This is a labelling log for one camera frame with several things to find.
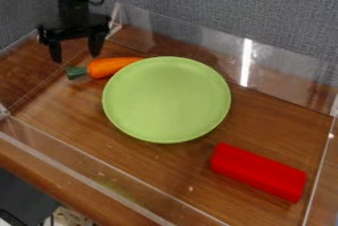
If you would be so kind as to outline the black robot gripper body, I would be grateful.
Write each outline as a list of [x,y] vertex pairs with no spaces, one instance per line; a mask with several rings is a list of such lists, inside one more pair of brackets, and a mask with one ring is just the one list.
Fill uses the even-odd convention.
[[48,44],[52,39],[85,38],[97,33],[107,35],[110,21],[109,15],[93,13],[87,7],[62,7],[58,18],[39,25],[39,41]]

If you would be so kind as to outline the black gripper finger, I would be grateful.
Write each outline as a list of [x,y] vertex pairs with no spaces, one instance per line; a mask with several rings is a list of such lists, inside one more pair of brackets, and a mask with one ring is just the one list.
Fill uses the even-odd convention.
[[105,41],[105,33],[97,33],[89,37],[89,50],[93,57],[97,57],[101,54]]
[[54,62],[62,63],[60,43],[55,39],[50,41],[50,53],[51,53]]

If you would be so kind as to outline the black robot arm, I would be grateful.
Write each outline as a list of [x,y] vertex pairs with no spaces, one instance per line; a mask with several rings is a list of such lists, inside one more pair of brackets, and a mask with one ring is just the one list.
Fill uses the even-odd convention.
[[103,3],[105,0],[58,0],[58,16],[38,25],[39,42],[50,48],[54,62],[62,63],[63,40],[89,38],[91,56],[101,54],[111,17],[91,13],[90,5],[101,6]]

